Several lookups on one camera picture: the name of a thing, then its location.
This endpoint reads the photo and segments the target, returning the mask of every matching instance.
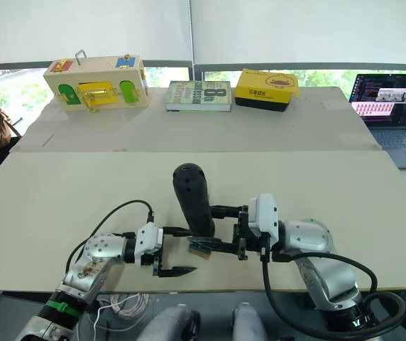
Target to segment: white table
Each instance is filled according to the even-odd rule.
[[[172,172],[199,164],[213,205],[242,205],[272,193],[280,219],[313,217],[331,230],[340,254],[364,263],[380,288],[406,288],[406,182],[382,151],[276,153],[12,153],[0,167],[0,290],[53,291],[67,255],[113,207],[144,199],[160,225],[185,227]],[[121,210],[102,232],[136,231],[141,205]],[[216,220],[229,241],[234,220]],[[255,254],[204,260],[185,239],[165,243],[165,266],[198,269],[185,278],[152,277],[151,266],[117,266],[105,291],[263,290]],[[276,290],[304,289],[294,264],[271,264]],[[362,288],[368,278],[358,274]]]
[[[338,87],[303,87],[284,112],[232,105],[231,112],[167,112],[167,89],[149,108],[65,112],[54,99],[11,150],[379,150]]]

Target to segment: laptop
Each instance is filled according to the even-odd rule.
[[[406,75],[357,75],[350,103],[397,167],[406,168]]]

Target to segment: metal handle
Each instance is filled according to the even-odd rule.
[[[78,58],[78,55],[82,54],[85,58],[87,58],[87,54],[85,53],[85,51],[83,49],[78,50],[77,53],[75,53],[75,59],[77,60],[78,65],[81,65],[80,63],[80,59]]]

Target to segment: book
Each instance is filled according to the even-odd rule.
[[[165,98],[165,107],[171,111],[229,112],[230,82],[172,81]]]

